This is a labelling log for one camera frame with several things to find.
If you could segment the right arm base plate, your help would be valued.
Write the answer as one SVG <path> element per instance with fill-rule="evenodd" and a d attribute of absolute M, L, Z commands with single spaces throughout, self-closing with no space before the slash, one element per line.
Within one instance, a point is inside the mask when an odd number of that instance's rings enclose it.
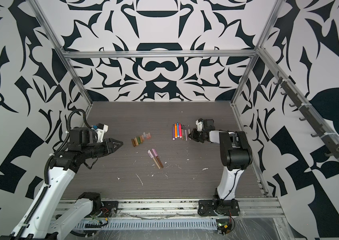
<path fill-rule="evenodd" d="M 198 215 L 210 216 L 238 216 L 240 212 L 239 203 L 233 199 L 230 201 L 199 200 Z"/>

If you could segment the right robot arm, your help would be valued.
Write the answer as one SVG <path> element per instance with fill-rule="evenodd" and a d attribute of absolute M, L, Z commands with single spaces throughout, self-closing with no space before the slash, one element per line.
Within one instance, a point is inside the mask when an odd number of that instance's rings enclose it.
<path fill-rule="evenodd" d="M 216 130 L 214 120 L 198 119 L 196 127 L 189 133 L 189 138 L 195 142 L 209 142 L 220 146 L 224 169 L 213 202 L 216 207 L 232 205 L 236 200 L 240 177 L 253 161 L 246 133 Z"/>

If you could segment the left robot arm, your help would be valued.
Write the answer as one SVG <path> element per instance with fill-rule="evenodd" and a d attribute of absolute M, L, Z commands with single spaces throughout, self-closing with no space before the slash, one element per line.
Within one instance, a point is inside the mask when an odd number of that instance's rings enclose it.
<path fill-rule="evenodd" d="M 66 137 L 61 146 L 50 154 L 44 167 L 44 182 L 25 216 L 9 235 L 1 240 L 63 240 L 85 217 L 97 218 L 103 208 L 99 193 L 84 192 L 73 207 L 51 222 L 57 205 L 81 165 L 89 170 L 92 166 L 86 160 L 115 153 L 123 142 L 105 138 L 108 126 L 89 125 L 86 112 L 72 111 L 66 120 Z"/>

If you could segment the light pink cap pen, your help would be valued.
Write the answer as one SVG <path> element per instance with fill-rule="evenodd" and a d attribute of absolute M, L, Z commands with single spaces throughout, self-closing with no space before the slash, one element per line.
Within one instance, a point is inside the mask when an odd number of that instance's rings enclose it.
<path fill-rule="evenodd" d="M 156 160 L 155 156 L 153 155 L 153 153 L 151 152 L 151 150 L 148 150 L 147 153 L 148 153 L 148 155 L 150 156 L 150 158 L 155 162 L 157 168 L 158 168 L 158 169 L 161 169 L 159 163 L 157 162 L 157 160 Z"/>

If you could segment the pink highlighter pen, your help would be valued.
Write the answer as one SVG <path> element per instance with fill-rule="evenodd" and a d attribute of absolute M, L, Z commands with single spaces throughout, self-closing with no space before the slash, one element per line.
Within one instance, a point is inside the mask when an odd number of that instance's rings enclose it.
<path fill-rule="evenodd" d="M 179 126 L 180 126 L 179 127 L 179 129 L 180 129 L 180 137 L 179 138 L 182 139 L 182 131 L 181 131 L 181 124 L 180 123 L 179 123 Z"/>

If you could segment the purple marker pen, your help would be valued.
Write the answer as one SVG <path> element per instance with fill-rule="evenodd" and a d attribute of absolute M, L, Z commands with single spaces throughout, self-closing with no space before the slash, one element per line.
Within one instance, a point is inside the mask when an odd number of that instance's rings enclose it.
<path fill-rule="evenodd" d="M 172 126 L 172 139 L 173 141 L 177 138 L 177 131 L 176 131 L 176 126 Z"/>

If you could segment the pink cap brown pen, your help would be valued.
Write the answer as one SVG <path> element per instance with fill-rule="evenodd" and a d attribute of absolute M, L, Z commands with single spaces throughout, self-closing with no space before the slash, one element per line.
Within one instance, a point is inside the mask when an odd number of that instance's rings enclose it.
<path fill-rule="evenodd" d="M 155 157 L 157 163 L 159 164 L 160 168 L 162 169 L 162 168 L 163 168 L 163 164 L 162 164 L 162 162 L 160 161 L 160 158 L 159 158 L 159 156 L 158 156 L 157 151 L 156 151 L 155 149 L 152 149 L 152 153 L 153 153 L 153 155 L 154 155 L 154 157 Z"/>

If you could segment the green pen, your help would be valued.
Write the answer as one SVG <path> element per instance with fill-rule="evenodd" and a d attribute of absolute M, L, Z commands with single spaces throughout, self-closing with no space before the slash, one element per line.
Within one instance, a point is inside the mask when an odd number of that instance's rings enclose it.
<path fill-rule="evenodd" d="M 185 126 L 182 125 L 183 140 L 185 140 Z"/>

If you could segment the blue highlighter pen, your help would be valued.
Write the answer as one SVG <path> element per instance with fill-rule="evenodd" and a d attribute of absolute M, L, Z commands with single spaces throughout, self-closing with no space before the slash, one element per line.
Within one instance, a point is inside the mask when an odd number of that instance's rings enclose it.
<path fill-rule="evenodd" d="M 179 129 L 179 123 L 177 122 L 176 123 L 176 138 L 179 138 L 180 137 L 180 129 Z"/>

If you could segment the orange highlighter pen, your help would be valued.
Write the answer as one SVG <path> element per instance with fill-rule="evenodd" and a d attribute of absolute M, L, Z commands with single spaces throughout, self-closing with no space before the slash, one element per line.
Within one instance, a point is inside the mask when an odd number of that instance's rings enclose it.
<path fill-rule="evenodd" d="M 174 132 L 173 132 L 173 136 L 174 136 L 174 140 L 177 139 L 177 138 L 176 138 L 176 124 L 174 124 Z"/>

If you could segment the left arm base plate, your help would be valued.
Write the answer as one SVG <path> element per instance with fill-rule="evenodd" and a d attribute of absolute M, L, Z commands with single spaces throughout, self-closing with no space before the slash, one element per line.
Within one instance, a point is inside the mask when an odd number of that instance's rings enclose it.
<path fill-rule="evenodd" d="M 109 218 L 117 214 L 118 212 L 118 201 L 101 201 L 101 207 L 97 217 Z"/>

